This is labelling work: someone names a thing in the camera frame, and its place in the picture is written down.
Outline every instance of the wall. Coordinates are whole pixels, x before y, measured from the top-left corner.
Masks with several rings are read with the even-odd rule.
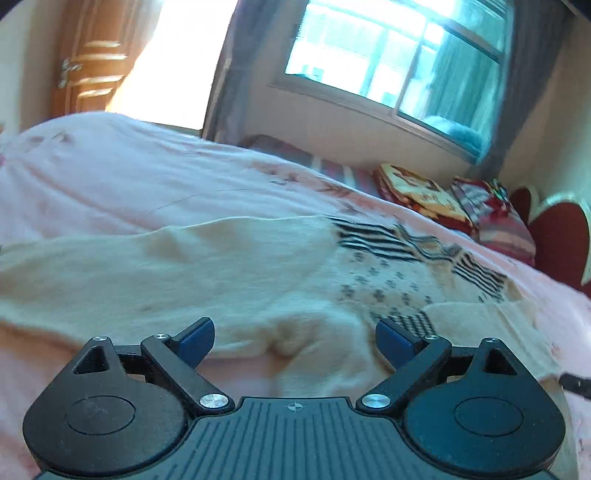
[[[67,0],[23,0],[0,21],[0,124],[8,135],[50,116]]]
[[[259,52],[251,80],[246,134],[267,134],[348,165],[396,163],[447,186],[469,165],[448,151],[362,113],[268,86],[276,75],[297,2],[284,2]],[[552,83],[509,153],[503,180],[517,184],[531,167],[550,110]]]
[[[556,61],[554,72],[542,98],[531,112],[505,158],[499,178],[509,191],[528,179],[531,172],[539,165],[546,126],[550,121],[558,81],[563,70],[565,50],[566,48],[563,49]]]
[[[591,22],[576,20],[538,163],[527,177],[541,197],[570,192],[591,203]]]

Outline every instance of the circular pad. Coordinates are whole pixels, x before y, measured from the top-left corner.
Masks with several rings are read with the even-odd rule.
[[[79,388],[50,384],[25,416],[25,441],[43,469],[123,475],[165,455],[186,431],[182,405],[161,387],[125,374],[111,384],[77,377]]]
[[[135,408],[119,397],[90,397],[74,403],[66,414],[68,425],[86,435],[108,435],[124,429],[135,417]]]
[[[416,396],[404,412],[408,436],[459,476],[528,476],[548,468],[564,439],[560,410],[535,379],[468,376]]]
[[[523,423],[521,410],[499,398],[479,397],[463,401],[454,412],[467,431],[486,437],[500,437],[516,431]]]

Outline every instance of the wooden door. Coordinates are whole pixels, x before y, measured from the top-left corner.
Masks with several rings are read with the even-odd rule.
[[[105,110],[149,42],[164,0],[69,0],[52,116]]]

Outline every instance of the crosshair mark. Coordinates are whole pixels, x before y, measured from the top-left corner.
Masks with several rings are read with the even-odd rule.
[[[297,413],[299,412],[302,408],[305,408],[305,406],[303,406],[301,403],[298,402],[293,402],[290,403],[287,408],[289,408],[293,413]]]

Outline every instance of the gray curtain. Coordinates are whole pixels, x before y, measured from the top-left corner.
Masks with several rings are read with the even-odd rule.
[[[544,93],[574,18],[560,0],[514,0],[496,124],[487,151],[469,175],[498,177],[505,156]]]
[[[242,139],[251,69],[281,0],[238,0],[217,63],[202,137],[237,145]]]

